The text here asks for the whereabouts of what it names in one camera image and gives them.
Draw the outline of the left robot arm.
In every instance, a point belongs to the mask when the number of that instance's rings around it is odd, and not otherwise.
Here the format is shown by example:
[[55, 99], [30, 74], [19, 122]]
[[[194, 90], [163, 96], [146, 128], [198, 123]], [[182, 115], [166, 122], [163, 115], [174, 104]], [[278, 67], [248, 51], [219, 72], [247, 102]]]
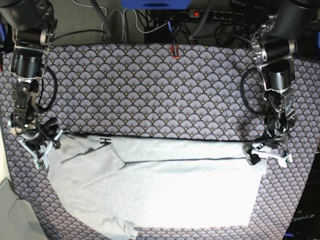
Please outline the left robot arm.
[[[255, 116], [264, 117], [266, 129], [261, 138], [243, 146], [250, 165], [261, 159], [274, 158], [286, 168], [293, 162], [288, 150], [290, 130], [296, 123], [294, 93], [291, 88], [296, 79], [293, 55], [297, 52], [297, 39], [313, 20], [320, 8], [318, 0], [284, 0], [276, 15], [252, 35], [251, 48], [256, 67], [247, 70], [240, 80], [240, 95], [246, 109]], [[245, 96], [245, 80], [258, 74], [263, 81], [263, 99], [267, 108], [255, 111]]]

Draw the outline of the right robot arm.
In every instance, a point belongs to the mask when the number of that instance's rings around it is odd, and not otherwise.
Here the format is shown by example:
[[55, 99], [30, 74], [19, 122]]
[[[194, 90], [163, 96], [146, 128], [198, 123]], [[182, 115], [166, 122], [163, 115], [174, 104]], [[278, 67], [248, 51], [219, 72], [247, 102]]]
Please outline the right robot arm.
[[263, 147], [241, 141], [134, 138], [112, 135], [77, 135], [59, 129], [57, 119], [40, 122], [54, 105], [80, 127], [157, 125], [161, 104], [180, 123], [200, 121], [187, 115], [175, 97], [162, 99], [158, 87], [181, 87], [193, 75], [192, 59], [179, 56], [179, 46], [87, 45], [73, 48], [68, 57], [47, 64], [55, 40], [57, 21], [48, 1], [2, 2], [0, 12], [16, 29], [10, 72], [17, 81], [12, 90], [13, 112], [8, 127], [19, 145], [32, 156], [37, 169], [54, 165], [123, 171], [167, 171], [183, 167], [209, 169], [255, 169], [261, 167]]

